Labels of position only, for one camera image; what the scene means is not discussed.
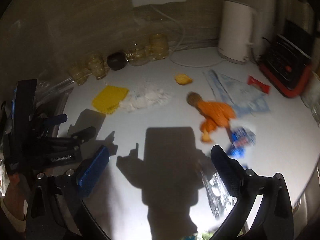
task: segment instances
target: cable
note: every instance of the cable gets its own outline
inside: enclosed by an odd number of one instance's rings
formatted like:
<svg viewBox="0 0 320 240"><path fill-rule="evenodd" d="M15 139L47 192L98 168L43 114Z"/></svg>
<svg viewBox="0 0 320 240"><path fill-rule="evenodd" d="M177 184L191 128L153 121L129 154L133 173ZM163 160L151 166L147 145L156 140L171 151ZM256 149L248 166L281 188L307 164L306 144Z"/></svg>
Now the cable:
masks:
<svg viewBox="0 0 320 240"><path fill-rule="evenodd" d="M215 63L212 63L212 64L210 64L210 65L185 65L185 64L182 64L182 63L173 61L171 58L170 58L170 60L171 60L173 63L175 63L175 64L177 64L177 65L180 65L180 66L184 66L184 67L196 67L196 68L198 68L198 67L211 67L211 66L215 66L215 65L220 64L222 61L225 61L226 59L223 58L223 59L221 59L220 61L215 62Z"/></svg>
<svg viewBox="0 0 320 240"><path fill-rule="evenodd" d="M170 16L166 15L165 13L163 13L162 11L158 10L156 7L154 7L153 5L150 5L151 8L153 10L155 10L157 13L161 14L162 16L164 17L167 17L169 20L172 20L173 22L175 22L181 29L182 29L182 36L178 42L178 44L174 47L174 49L172 50L171 54L173 54L175 52L175 50L180 46L181 42L184 40L185 36L186 36L186 29L185 27L180 23L178 22L177 20L171 18Z"/></svg>
<svg viewBox="0 0 320 240"><path fill-rule="evenodd" d="M252 58L253 58L254 62L255 62L257 65L259 65L259 63L257 62L257 60L256 60L256 58L255 58L255 56L254 56L253 48L252 48L252 47L251 47L251 54L252 54Z"/></svg>
<svg viewBox="0 0 320 240"><path fill-rule="evenodd" d="M271 41L269 41L267 38L262 37L263 40L266 40L267 42L269 42L271 44Z"/></svg>
<svg viewBox="0 0 320 240"><path fill-rule="evenodd" d="M221 61L219 62L215 62L213 64L210 64L210 65L185 65L185 64L182 64L182 63L179 63L179 62L176 62L176 61L173 61L171 56L174 54L174 52L176 51L176 49L180 46L180 44L182 43L182 41L184 40L185 36L186 36L186 29L185 27L177 20L173 19L172 17L166 15L165 13L163 13L162 11L158 10L157 8L155 8L153 5L150 4L150 7L155 10L157 13L161 14L162 16L168 18L169 20L175 22L181 29L182 29L182 36L179 40L179 42L177 43L177 45L173 48L173 50L171 51L170 55L169 55L169 59L177 64L177 65L180 65L180 66L183 66L183 67L211 67L211 66L214 66L214 65L217 65L217 64L220 64L222 61L224 61L225 59L222 59Z"/></svg>

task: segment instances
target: red packet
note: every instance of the red packet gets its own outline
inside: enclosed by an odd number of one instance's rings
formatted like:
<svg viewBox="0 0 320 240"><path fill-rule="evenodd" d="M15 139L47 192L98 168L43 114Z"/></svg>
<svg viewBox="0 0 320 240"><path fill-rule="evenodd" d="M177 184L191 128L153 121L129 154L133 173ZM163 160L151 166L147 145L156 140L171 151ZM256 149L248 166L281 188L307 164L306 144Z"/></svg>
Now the red packet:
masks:
<svg viewBox="0 0 320 240"><path fill-rule="evenodd" d="M259 80L256 80L252 76L249 76L247 84L254 86L256 89L259 89L266 94L269 94L270 86L261 83Z"/></svg>

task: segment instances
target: white powder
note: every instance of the white powder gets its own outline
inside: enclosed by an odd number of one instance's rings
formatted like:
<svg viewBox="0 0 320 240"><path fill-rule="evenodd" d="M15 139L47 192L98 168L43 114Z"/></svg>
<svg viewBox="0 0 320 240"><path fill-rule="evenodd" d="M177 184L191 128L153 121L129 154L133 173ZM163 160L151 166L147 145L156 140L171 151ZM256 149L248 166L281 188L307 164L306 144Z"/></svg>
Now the white powder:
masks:
<svg viewBox="0 0 320 240"><path fill-rule="evenodd" d="M119 106L128 112L132 112L152 105L163 105L170 98L171 96L165 93L164 90L157 89L152 85L144 85L134 91L130 91L127 97L119 103Z"/></svg>

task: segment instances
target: white table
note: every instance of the white table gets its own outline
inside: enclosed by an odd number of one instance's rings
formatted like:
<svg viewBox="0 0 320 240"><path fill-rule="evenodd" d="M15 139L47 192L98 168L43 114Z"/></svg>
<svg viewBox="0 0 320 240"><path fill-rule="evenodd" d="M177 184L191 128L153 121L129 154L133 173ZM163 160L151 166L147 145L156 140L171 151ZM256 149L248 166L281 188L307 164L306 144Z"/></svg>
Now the white table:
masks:
<svg viewBox="0 0 320 240"><path fill-rule="evenodd" d="M219 61L215 48L192 50L188 55L189 61L193 61L190 64L203 64L213 59ZM242 82L246 82L248 75L251 75L270 85L258 67L251 62L237 65L224 61L211 68ZM84 85L75 87L69 96L64 109L68 121L60 125L59 136L65 134L71 124L76 123L84 109L94 110L91 101L106 85L132 90L139 83L148 81L172 94L171 101L167 105L136 113L117 110L105 118L97 139L104 140L115 131L114 143L119 146L117 155L127 156L136 143L139 143L139 158L143 159L147 128L190 126L195 134L196 148L209 154L213 145L200 141L199 124L203 117L186 102L186 95L190 91L198 92L205 100L214 100L202 73L206 69L210 67L183 67L164 59L140 67L127 65L122 70L109 72L100 81L90 76ZM194 81L180 86L174 80L177 73L185 73ZM320 153L320 132L310 110L300 97L285 98L272 86L267 102L270 113L243 118L256 126L257 136L257 143L247 165L258 175L272 177L276 172L282 173L293 204L316 165ZM227 133L222 128L212 134L212 139L224 150L230 144ZM132 186L116 167L116 156L110 158L107 168L108 171L102 174L88 201L93 216L111 239L151 239L147 220L148 206L141 200L141 190ZM218 222L209 208L205 189L200 189L198 194L198 203L191 207L190 217L200 232L212 228ZM261 198L258 197L248 217L249 226L258 211L260 201ZM107 222L106 217L111 217L111 222Z"/></svg>

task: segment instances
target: orange object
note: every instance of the orange object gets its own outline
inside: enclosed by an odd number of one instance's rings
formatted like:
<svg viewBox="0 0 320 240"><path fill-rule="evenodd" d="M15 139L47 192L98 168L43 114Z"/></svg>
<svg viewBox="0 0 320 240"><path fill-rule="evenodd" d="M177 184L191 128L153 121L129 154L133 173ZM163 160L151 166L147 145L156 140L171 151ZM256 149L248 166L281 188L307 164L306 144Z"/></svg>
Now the orange object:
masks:
<svg viewBox="0 0 320 240"><path fill-rule="evenodd" d="M211 118L207 118L200 126L201 132L207 131L208 133L216 130L217 124Z"/></svg>
<svg viewBox="0 0 320 240"><path fill-rule="evenodd" d="M236 117L231 106L225 103L199 101L198 108L221 127L229 127L229 119Z"/></svg>
<svg viewBox="0 0 320 240"><path fill-rule="evenodd" d="M178 74L174 77L175 81L179 84L179 85L187 85L192 83L193 79L188 77L186 74Z"/></svg>
<svg viewBox="0 0 320 240"><path fill-rule="evenodd" d="M210 135L207 132L207 130L203 130L201 141L205 142L205 143L212 143L212 140L211 140Z"/></svg>

